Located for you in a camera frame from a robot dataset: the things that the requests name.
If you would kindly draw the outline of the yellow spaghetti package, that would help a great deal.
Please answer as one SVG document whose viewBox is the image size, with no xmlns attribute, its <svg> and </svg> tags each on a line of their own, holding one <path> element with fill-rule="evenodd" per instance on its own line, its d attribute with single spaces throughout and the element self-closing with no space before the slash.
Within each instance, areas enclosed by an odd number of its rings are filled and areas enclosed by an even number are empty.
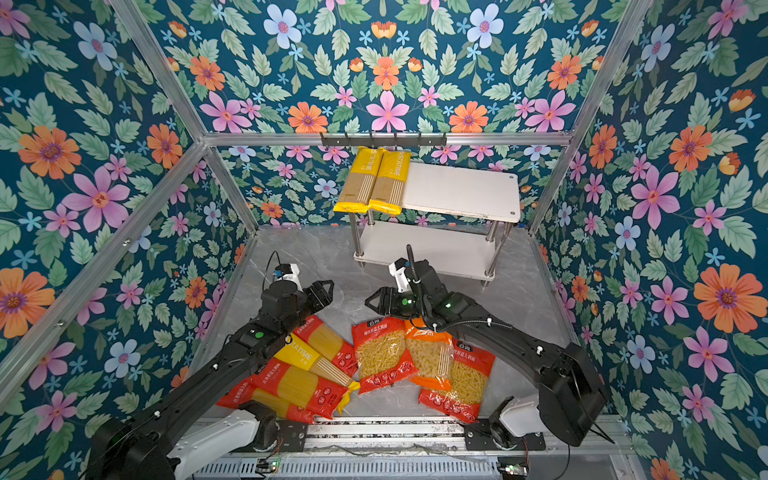
<svg viewBox="0 0 768 480">
<path fill-rule="evenodd" d="M 342 413 L 343 409 L 349 404 L 351 393 L 360 388 L 360 384 L 350 375 L 344 373 L 329 359 L 324 357 L 295 334 L 291 334 L 283 348 L 276 353 L 275 358 L 304 371 L 313 373 L 318 377 L 344 386 L 347 389 L 347 392 L 342 396 L 342 400 L 337 407 L 339 413 Z"/>
<path fill-rule="evenodd" d="M 335 212 L 365 214 L 368 211 L 384 152 L 384 149 L 365 147 L 358 150 L 334 205 Z"/>
<path fill-rule="evenodd" d="M 394 216 L 401 214 L 411 156 L 409 151 L 384 153 L 368 202 L 370 210 Z"/>
</svg>

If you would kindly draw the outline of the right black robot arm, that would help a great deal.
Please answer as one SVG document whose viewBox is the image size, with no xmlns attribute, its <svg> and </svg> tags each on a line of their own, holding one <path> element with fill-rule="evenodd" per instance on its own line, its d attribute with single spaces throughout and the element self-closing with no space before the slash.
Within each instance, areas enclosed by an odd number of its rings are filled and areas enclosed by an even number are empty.
<svg viewBox="0 0 768 480">
<path fill-rule="evenodd" d="M 477 300 L 450 291 L 426 260 L 398 259 L 390 265 L 395 287 L 383 286 L 365 299 L 380 316 L 420 318 L 432 333 L 479 342 L 514 367 L 536 389 L 497 410 L 497 423 L 513 437 L 548 432 L 579 447 L 597 427 L 608 392 L 587 351 L 576 343 L 558 346 L 502 321 Z"/>
</svg>

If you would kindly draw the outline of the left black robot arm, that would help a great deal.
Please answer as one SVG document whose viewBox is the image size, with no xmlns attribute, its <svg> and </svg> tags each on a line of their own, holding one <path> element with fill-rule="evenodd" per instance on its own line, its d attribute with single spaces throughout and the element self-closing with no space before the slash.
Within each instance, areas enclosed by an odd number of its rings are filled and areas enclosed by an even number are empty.
<svg viewBox="0 0 768 480">
<path fill-rule="evenodd" d="M 238 383 L 267 365 L 290 333 L 333 302 L 334 282 L 299 288 L 277 280 L 261 294 L 255 317 L 241 326 L 213 358 L 181 386 L 145 410 L 112 418 L 92 437 L 82 479 L 184 479 L 181 456 L 172 452 L 182 436 Z"/>
</svg>

